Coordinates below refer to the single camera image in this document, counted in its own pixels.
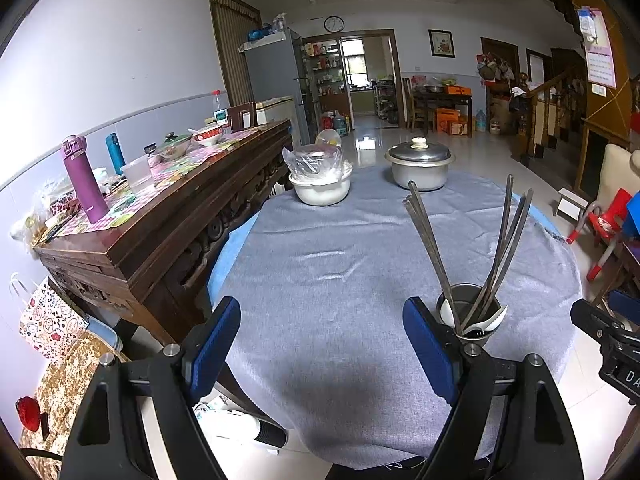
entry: cardboard box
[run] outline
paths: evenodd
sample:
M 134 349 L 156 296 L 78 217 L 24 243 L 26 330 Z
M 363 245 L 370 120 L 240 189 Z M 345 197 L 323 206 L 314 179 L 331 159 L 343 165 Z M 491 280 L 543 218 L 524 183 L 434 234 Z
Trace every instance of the cardboard box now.
M 449 121 L 449 135 L 468 135 L 468 122 Z
M 509 111 L 509 102 L 504 99 L 493 98 L 491 103 L 491 121 L 496 120 L 500 123 L 501 134 L 511 134 L 513 131 L 514 114 Z
M 447 94 L 471 95 L 471 88 L 466 86 L 449 85 L 444 87 L 444 91 Z
M 436 108 L 436 130 L 446 134 L 449 132 L 449 121 L 459 121 L 460 112 L 452 108 Z

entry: gray tablecloth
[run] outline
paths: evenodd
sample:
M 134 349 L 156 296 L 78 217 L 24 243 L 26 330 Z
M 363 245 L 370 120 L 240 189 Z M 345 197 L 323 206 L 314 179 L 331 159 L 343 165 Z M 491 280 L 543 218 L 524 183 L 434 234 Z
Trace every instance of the gray tablecloth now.
M 450 409 L 402 327 L 408 297 L 434 310 L 440 295 L 402 206 L 407 193 L 388 168 L 373 167 L 353 171 L 334 206 L 305 205 L 293 191 L 268 200 L 222 290 L 240 302 L 227 363 L 242 389 L 316 456 L 356 469 L 428 456 Z M 422 197 L 450 282 L 484 282 L 504 190 L 451 171 Z M 486 350 L 516 360 L 539 353 L 559 380 L 581 297 L 571 249 L 529 216 L 497 297 L 510 309 Z M 480 455 L 492 450 L 496 419 Z

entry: patterned bag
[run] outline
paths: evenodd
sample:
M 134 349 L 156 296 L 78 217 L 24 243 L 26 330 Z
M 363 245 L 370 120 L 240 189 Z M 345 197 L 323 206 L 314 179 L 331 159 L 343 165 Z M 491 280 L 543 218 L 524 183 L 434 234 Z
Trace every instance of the patterned bag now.
M 14 272 L 10 286 L 26 306 L 20 316 L 20 335 L 51 363 L 62 364 L 88 323 L 53 291 L 48 278 L 29 294 Z M 30 295 L 28 301 L 21 298 L 18 288 Z

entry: lid knob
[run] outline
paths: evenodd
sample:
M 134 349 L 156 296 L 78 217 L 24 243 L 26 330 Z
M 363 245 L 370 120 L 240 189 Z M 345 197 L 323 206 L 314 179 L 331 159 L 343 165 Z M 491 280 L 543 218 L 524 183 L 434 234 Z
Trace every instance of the lid knob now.
M 424 137 L 414 137 L 411 139 L 411 147 L 414 150 L 424 150 L 427 148 L 427 139 Z

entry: purple water bottle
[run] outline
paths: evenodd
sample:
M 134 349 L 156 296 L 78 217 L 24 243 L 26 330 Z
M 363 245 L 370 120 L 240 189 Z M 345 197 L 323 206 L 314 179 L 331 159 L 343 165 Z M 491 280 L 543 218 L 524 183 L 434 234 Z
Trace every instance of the purple water bottle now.
M 102 197 L 89 159 L 86 157 L 86 139 L 75 135 L 62 141 L 60 148 L 65 161 L 66 172 L 76 190 L 76 196 L 87 215 L 89 222 L 95 224 L 107 214 L 109 208 Z

